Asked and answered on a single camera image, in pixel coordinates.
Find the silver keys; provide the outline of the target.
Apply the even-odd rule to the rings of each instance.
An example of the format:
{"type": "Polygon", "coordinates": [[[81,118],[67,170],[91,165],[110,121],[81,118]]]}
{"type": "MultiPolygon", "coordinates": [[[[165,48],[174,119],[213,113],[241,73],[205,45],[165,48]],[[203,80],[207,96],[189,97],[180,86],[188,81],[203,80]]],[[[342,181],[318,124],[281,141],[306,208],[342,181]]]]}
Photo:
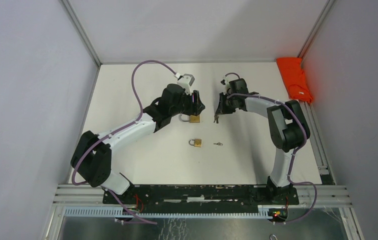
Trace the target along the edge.
{"type": "Polygon", "coordinates": [[[214,121],[215,124],[219,123],[219,116],[217,114],[214,115],[214,121]]]}

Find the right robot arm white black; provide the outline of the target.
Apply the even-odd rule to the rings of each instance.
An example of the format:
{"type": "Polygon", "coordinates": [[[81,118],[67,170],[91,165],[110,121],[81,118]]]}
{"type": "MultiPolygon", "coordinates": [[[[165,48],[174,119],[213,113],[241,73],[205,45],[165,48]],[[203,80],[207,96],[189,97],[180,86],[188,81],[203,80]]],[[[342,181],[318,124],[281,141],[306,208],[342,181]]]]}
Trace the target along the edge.
{"type": "Polygon", "coordinates": [[[272,204],[279,204],[291,192],[289,180],[297,152],[310,137],[310,129],[301,106],[296,100],[282,102],[249,92],[243,78],[220,82],[224,91],[219,94],[214,123],[219,116],[242,110],[267,118],[270,138],[275,146],[273,169],[267,178],[265,196],[272,204]]]}

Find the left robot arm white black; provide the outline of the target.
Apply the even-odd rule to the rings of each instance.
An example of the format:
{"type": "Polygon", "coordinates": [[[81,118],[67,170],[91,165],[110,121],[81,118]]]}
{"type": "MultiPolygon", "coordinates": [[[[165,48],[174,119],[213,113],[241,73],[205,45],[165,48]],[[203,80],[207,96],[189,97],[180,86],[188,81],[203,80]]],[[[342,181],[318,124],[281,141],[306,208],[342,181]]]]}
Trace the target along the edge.
{"type": "Polygon", "coordinates": [[[89,184],[103,187],[115,193],[122,204],[130,203],[134,190],[130,181],[119,172],[112,170],[113,154],[137,140],[156,133],[171,123],[178,115],[198,116],[205,109],[198,90],[187,94],[185,89],[170,83],[141,115],[135,119],[102,133],[88,130],[82,134],[71,158],[73,168],[71,181],[74,185],[89,184]],[[83,181],[77,182],[76,175],[83,181]]]}

